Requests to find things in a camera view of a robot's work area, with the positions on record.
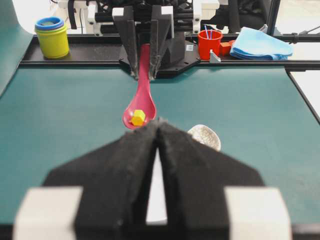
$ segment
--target yellow cup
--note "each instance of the yellow cup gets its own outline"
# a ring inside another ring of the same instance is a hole
[[[43,55],[48,59],[58,59],[69,53],[67,26],[54,30],[35,29]]]

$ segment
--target red cup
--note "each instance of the red cup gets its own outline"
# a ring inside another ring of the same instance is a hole
[[[209,38],[207,38],[206,30],[199,32],[198,34],[198,51],[201,60],[210,60],[210,50],[212,49],[215,55],[219,56],[220,53],[220,42],[224,36],[220,31],[208,30]]]

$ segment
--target red spoon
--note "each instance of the red spoon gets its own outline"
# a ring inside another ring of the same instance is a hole
[[[152,100],[150,93],[150,82],[148,76],[150,64],[149,59],[150,45],[143,44],[140,49],[138,88],[136,90],[134,98],[132,99],[122,116],[124,125],[129,129],[136,129],[141,127],[134,126],[131,123],[131,118],[133,117],[135,110],[142,110],[144,112],[145,119],[143,125],[146,125],[150,120],[155,119],[157,115],[156,105]]]

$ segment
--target spoon handle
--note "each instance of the spoon handle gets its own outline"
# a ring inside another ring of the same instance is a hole
[[[140,48],[140,61],[139,61],[139,78],[138,78],[138,88],[146,88],[150,91],[149,82],[149,65],[150,65],[150,44],[143,44]]]

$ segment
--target orange block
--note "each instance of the orange block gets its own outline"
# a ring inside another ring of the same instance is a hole
[[[220,56],[227,56],[231,50],[231,44],[229,42],[220,43]]]

